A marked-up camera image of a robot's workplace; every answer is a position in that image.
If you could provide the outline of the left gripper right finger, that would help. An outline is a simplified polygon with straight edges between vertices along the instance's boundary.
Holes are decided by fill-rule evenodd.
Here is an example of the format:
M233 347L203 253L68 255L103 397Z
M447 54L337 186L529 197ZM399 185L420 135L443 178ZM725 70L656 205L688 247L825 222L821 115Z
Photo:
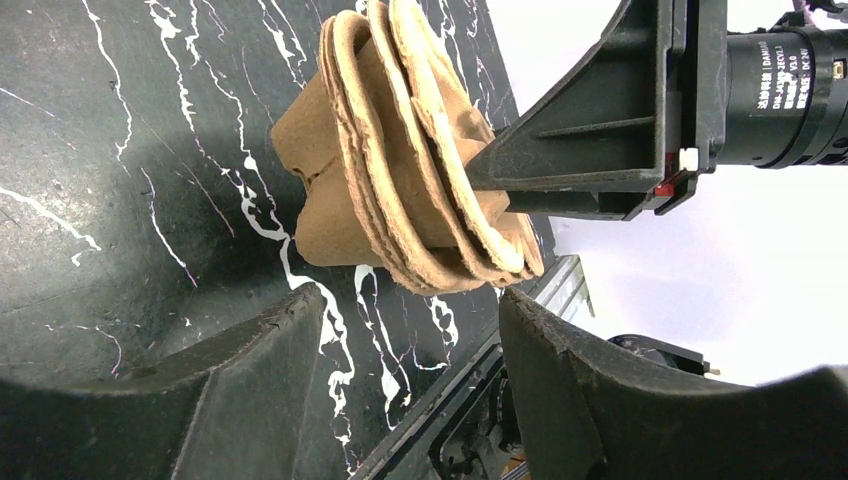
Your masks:
M499 304L518 429L535 479L843 479L847 370L758 387L660 365L524 292Z

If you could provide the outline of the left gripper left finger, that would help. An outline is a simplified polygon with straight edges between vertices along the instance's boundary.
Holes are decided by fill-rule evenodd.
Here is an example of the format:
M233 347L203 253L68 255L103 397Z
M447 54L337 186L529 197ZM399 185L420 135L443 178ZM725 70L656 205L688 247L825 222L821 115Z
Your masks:
M1 384L5 479L289 479L326 306L304 284L126 378Z

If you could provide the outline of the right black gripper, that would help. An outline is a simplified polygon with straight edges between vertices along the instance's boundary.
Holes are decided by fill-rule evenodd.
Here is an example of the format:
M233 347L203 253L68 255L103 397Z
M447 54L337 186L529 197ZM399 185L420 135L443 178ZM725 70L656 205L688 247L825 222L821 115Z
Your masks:
M690 199L726 144L725 1L624 1L600 40L466 166L517 212L631 220L665 176L668 55L681 94L679 170L654 213Z

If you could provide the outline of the brown pulp cup carrier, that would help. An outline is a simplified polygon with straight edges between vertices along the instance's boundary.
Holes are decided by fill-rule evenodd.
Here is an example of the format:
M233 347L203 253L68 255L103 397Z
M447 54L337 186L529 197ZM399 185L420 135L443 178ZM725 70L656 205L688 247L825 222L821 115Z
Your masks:
M271 132L305 188L294 243L306 262L382 268L419 295L544 273L530 218L471 185L467 165L495 135L417 2L330 17L318 65Z

